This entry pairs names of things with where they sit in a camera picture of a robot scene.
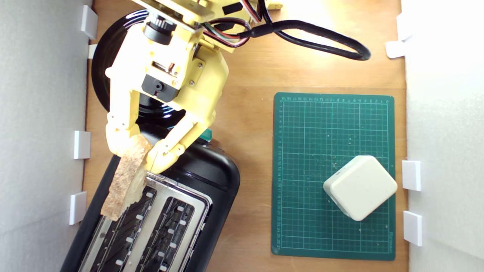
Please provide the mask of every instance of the robotic arm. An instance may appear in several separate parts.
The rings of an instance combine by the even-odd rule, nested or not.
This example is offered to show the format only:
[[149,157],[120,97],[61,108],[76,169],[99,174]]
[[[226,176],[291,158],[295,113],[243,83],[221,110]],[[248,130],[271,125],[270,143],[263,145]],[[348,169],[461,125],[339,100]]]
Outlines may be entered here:
[[[312,49],[356,60],[369,58],[363,45],[330,30],[295,20],[272,23],[264,0],[255,4],[257,10],[248,0],[133,1],[150,15],[128,30],[113,65],[106,70],[111,84],[106,137],[111,152],[119,155],[128,139],[140,133],[136,124],[140,93],[176,111],[185,110],[185,116],[147,155],[145,169],[155,174],[172,166],[212,125],[228,76],[222,49],[232,52],[250,37],[275,32]],[[250,29],[248,22],[262,18],[266,24]],[[282,31],[290,28],[333,39],[357,53],[303,41]]]
[[[228,67],[220,49],[203,39],[201,23],[214,12],[193,1],[136,2],[150,16],[129,29],[106,70],[111,80],[106,137],[111,152],[121,154],[127,139],[140,133],[140,93],[174,110],[184,109],[182,120],[147,155],[145,169],[161,173],[213,123]],[[182,18],[175,17],[182,12]]]

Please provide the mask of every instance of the white foam board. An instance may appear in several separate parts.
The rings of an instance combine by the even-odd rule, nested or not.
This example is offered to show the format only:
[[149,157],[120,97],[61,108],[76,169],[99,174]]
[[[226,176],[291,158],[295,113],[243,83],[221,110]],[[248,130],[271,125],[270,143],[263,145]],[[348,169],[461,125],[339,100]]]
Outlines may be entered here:
[[483,9],[475,0],[402,0],[418,26],[405,41],[407,156],[425,163],[423,190],[408,192],[408,209],[425,219],[422,248],[442,249],[415,254],[410,247],[410,272],[428,263],[456,271],[443,259],[475,271],[464,260],[484,259],[484,55],[477,53],[484,38],[476,35]]

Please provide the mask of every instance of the white bracket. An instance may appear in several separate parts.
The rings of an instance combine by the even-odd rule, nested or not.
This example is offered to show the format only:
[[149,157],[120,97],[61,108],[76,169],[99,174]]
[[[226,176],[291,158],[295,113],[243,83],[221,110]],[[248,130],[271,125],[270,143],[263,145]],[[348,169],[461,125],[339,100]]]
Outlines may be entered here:
[[416,246],[422,246],[422,216],[403,211],[403,239]]
[[402,161],[402,184],[404,189],[422,190],[419,161]]
[[81,31],[90,39],[95,39],[97,34],[97,14],[87,5],[82,8]]
[[405,40],[410,38],[414,32],[413,18],[408,13],[400,13],[396,17],[396,28],[398,41],[387,42],[385,48],[390,59],[403,57],[406,54]]
[[92,60],[94,57],[94,52],[96,51],[97,44],[89,45],[88,59]]
[[87,193],[80,192],[71,195],[71,210],[69,212],[69,225],[81,221],[86,214]]
[[74,131],[74,159],[89,159],[91,157],[91,133]]

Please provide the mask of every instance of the black cable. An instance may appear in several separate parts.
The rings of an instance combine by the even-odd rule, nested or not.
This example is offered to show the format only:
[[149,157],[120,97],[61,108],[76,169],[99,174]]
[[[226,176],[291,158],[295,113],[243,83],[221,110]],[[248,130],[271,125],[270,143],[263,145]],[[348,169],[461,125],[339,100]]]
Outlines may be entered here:
[[[272,22],[272,19],[269,15],[269,12],[267,11],[267,7],[265,5],[264,0],[258,0],[259,4],[259,9],[261,12],[262,17],[266,21],[266,24],[254,27],[250,31],[245,31],[240,33],[239,35],[241,37],[245,37],[249,35],[249,37],[254,37],[252,35],[255,35],[256,37],[260,37],[262,35],[266,35],[269,33],[274,32],[277,34],[279,37],[283,38],[284,40],[293,43],[295,45],[300,45],[304,46],[310,49],[315,49],[331,54],[335,54],[341,57],[345,57],[348,59],[352,60],[368,60],[370,59],[371,53],[366,48],[364,45],[362,45],[360,42],[351,39],[349,37],[346,37],[344,35],[341,35],[337,32],[334,32],[332,30],[328,30],[322,27],[318,27],[306,22],[302,21],[297,21],[297,20],[285,20],[285,21],[280,21],[280,22]],[[340,44],[346,45],[352,49],[354,49],[356,52],[351,52],[343,49],[339,49],[336,47],[332,46],[327,46],[327,45],[321,45],[317,43],[313,43],[310,41],[302,40],[296,37],[293,37],[287,33],[285,33],[282,30],[285,29],[301,29],[303,31],[309,32],[311,34],[315,34],[317,36],[325,37],[327,39],[333,40],[335,42],[338,42]]]

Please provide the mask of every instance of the white wall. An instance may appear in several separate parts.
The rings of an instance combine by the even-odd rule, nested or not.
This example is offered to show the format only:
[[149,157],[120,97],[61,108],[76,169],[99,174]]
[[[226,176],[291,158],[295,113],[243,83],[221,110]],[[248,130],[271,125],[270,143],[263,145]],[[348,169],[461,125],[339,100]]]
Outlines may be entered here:
[[406,41],[408,159],[422,162],[423,246],[411,272],[484,271],[484,3],[402,0],[416,28]]
[[58,271],[78,226],[74,130],[85,128],[92,0],[0,0],[0,271]]

